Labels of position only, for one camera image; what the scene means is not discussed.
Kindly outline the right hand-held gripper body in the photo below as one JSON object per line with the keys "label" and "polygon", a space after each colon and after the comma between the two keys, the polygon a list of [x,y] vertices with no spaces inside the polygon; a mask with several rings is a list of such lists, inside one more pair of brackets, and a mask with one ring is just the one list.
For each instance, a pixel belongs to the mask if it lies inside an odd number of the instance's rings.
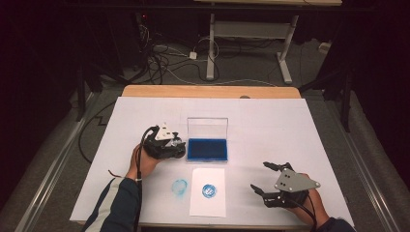
{"label": "right hand-held gripper body", "polygon": [[310,189],[320,188],[321,184],[309,177],[284,168],[274,184],[278,192],[262,194],[264,204],[268,208],[297,208],[303,205]]}

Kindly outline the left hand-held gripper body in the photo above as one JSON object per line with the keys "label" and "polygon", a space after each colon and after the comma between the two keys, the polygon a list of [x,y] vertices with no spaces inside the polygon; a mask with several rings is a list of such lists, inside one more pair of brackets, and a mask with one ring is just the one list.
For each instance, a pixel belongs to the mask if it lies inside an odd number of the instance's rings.
{"label": "left hand-held gripper body", "polygon": [[171,140],[174,138],[172,131],[166,123],[149,128],[148,134],[144,136],[142,146],[146,153],[156,160],[169,159],[167,152],[171,149]]}

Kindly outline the black stamp with clear handle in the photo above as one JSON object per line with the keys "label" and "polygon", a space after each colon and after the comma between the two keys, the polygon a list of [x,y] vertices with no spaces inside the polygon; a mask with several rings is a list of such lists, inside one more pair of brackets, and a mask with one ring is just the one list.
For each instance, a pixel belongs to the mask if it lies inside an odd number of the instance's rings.
{"label": "black stamp with clear handle", "polygon": [[179,153],[184,154],[186,152],[186,143],[179,136],[171,140],[171,146],[175,147]]}

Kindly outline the blue ink pad clear case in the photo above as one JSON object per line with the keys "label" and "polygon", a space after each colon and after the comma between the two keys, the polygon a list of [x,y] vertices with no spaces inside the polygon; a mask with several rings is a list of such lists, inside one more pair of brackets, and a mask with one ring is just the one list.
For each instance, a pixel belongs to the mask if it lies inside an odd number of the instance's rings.
{"label": "blue ink pad clear case", "polygon": [[227,118],[188,119],[188,161],[228,161]]}

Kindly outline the person's left hand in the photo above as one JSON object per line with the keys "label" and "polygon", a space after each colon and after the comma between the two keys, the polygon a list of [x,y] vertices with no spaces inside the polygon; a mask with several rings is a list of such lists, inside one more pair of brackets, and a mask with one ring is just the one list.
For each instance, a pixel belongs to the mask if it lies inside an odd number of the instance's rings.
{"label": "person's left hand", "polygon": [[125,177],[136,180],[137,172],[140,171],[141,177],[145,178],[154,171],[160,162],[160,159],[151,158],[140,145],[137,145],[132,151],[130,167]]}

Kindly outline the person's right hand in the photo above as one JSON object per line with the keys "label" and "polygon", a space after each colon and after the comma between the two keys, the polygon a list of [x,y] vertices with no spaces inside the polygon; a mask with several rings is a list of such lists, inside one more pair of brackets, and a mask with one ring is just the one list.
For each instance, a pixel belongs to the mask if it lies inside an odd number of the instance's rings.
{"label": "person's right hand", "polygon": [[330,218],[325,210],[321,196],[315,188],[308,191],[308,198],[303,206],[306,208],[305,210],[302,208],[289,208],[288,211],[309,226],[318,228]]}

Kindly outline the large white table cover sheet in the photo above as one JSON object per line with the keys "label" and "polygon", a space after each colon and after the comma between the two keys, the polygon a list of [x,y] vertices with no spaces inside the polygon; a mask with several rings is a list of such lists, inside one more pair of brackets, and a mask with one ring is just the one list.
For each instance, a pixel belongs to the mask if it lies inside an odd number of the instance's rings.
{"label": "large white table cover sheet", "polygon": [[225,177],[225,217],[195,217],[190,213],[189,188],[174,190],[178,180],[189,182],[196,164],[186,159],[160,163],[143,182],[140,222],[144,226],[301,228],[302,223],[281,208],[267,208],[253,189],[275,189],[278,173],[265,162],[290,163],[320,183],[327,212],[351,218],[334,170],[324,150],[307,102],[263,99],[131,98],[117,100],[98,152],[73,207],[71,219],[82,222],[115,174],[124,174],[134,146],[149,127],[166,123],[182,137],[190,118],[224,118],[228,126]]}

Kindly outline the small white paper sheet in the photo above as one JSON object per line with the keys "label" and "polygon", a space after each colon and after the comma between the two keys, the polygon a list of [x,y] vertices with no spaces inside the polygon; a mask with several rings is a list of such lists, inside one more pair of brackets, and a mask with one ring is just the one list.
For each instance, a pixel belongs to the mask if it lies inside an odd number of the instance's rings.
{"label": "small white paper sheet", "polygon": [[223,168],[195,168],[191,180],[190,215],[225,218],[225,187]]}

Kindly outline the black metal stand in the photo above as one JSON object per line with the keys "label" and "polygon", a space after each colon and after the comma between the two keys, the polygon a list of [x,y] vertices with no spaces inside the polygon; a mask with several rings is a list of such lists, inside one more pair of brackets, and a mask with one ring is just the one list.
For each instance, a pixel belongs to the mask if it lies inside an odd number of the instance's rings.
{"label": "black metal stand", "polygon": [[319,74],[315,80],[298,88],[300,93],[310,89],[322,90],[325,101],[340,101],[339,120],[346,132],[349,129],[349,111],[352,87],[352,71],[337,68],[326,74]]}
{"label": "black metal stand", "polygon": [[80,65],[76,71],[77,80],[77,103],[78,112],[76,121],[79,122],[86,110],[85,86],[88,86],[92,93],[100,93],[103,86],[100,81],[100,72],[96,64]]}

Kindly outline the aluminium floor rail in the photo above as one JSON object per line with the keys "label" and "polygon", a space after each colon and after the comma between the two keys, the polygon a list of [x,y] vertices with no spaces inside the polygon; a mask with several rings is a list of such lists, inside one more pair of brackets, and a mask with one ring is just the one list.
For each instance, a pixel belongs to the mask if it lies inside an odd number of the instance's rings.
{"label": "aluminium floor rail", "polygon": [[353,165],[349,181],[342,185],[349,191],[348,206],[356,228],[361,232],[404,232],[399,203],[407,203],[407,190],[361,108],[354,103],[351,125],[347,131],[339,120],[337,104],[327,107],[347,146],[348,163]]}
{"label": "aluminium floor rail", "polygon": [[18,223],[15,232],[32,232],[49,196],[52,194],[56,183],[64,169],[67,160],[69,159],[70,152],[72,150],[74,141],[80,134],[80,131],[84,128],[87,117],[90,115],[90,111],[95,107],[100,93],[90,93],[86,99],[85,105],[87,109],[83,115],[75,122],[71,129],[68,138],[66,139],[62,149],[56,155],[54,161],[48,168],[44,179],[42,180],[37,192],[35,193],[32,201],[30,202],[27,210]]}

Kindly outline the white metal desk frame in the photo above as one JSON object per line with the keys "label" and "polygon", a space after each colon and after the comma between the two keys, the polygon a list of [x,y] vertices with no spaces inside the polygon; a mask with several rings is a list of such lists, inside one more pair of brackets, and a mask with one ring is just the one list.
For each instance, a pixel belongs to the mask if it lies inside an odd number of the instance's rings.
{"label": "white metal desk frame", "polygon": [[[207,7],[221,7],[223,4],[232,4],[235,7],[245,5],[255,5],[256,7],[292,7],[301,10],[305,6],[313,8],[339,7],[342,0],[195,0],[196,2],[205,3]],[[216,20],[215,14],[210,13],[209,36],[207,40],[207,80],[215,80],[216,58],[219,54],[219,46],[215,37],[219,38],[246,38],[246,39],[281,39],[284,40],[282,51],[278,52],[276,57],[278,66],[281,71],[283,81],[286,84],[292,83],[292,78],[286,64],[286,55],[296,30],[299,14],[292,14],[289,22],[268,23],[268,22],[250,22],[244,19],[240,21],[220,21]]]}

